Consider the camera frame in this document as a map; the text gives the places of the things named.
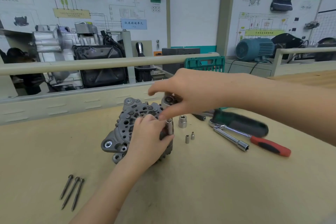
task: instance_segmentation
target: hand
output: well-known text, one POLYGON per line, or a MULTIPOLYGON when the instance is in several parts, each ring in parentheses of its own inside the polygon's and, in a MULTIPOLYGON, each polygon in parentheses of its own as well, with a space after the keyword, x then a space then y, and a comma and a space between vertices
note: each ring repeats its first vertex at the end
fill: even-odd
POLYGON ((148 114, 144 118, 137 118, 134 122, 131 142, 124 159, 127 159, 137 170, 144 172, 153 165, 166 150, 174 135, 160 140, 160 132, 166 121, 159 121, 148 114))
POLYGON ((218 107, 235 107, 234 88, 238 87, 237 80, 242 76, 245 75, 181 68, 173 77, 156 81, 148 94, 170 92, 183 99, 181 103, 166 108, 159 120, 218 107))

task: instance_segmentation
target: person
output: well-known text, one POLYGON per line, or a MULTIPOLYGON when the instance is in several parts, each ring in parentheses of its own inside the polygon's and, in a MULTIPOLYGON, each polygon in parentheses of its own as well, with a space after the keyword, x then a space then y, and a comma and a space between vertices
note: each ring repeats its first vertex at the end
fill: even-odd
POLYGON ((159 134, 165 120, 222 106, 236 107, 266 116, 336 146, 336 90, 304 86, 260 78, 249 74, 228 74, 179 69, 148 90, 170 92, 182 102, 162 111, 159 120, 152 115, 134 123, 127 155, 70 222, 71 224, 114 223, 129 191, 153 165, 174 135, 162 141, 159 134))

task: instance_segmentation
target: blue label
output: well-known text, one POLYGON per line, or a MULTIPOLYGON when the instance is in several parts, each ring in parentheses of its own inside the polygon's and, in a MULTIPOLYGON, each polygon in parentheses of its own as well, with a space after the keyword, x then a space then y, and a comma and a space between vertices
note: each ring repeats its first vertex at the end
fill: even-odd
POLYGON ((120 19, 122 29, 147 29, 147 20, 120 19))

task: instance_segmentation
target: left hand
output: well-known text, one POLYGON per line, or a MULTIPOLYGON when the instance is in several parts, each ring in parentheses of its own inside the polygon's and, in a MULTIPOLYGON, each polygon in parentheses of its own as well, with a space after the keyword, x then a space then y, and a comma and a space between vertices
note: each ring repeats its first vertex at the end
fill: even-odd
POLYGON ((165 120, 159 121, 151 114, 135 120, 131 142, 124 159, 136 166, 138 171, 145 172, 153 165, 174 138, 174 135, 170 135, 160 140, 160 132, 165 125, 165 120))

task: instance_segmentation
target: workbench surface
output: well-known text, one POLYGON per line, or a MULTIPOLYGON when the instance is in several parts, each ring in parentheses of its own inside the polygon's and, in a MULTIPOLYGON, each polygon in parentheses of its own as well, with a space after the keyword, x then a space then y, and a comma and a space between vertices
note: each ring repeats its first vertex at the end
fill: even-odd
POLYGON ((300 74, 285 74, 269 78, 277 81, 293 82, 310 86, 336 89, 336 70, 300 74))
MULTIPOLYGON (((115 167, 113 154, 100 143, 121 110, 1 126, 1 223, 69 222, 115 167), (59 200, 70 174, 85 178, 74 212, 74 194, 63 210, 59 200)), ((207 121, 187 115, 188 126, 181 129, 176 117, 172 153, 140 178, 116 223, 316 224, 334 213, 336 148, 263 116, 234 111, 265 122, 267 138, 290 148, 291 157, 251 143, 242 152, 207 121), (195 140, 185 144, 192 131, 195 140)))

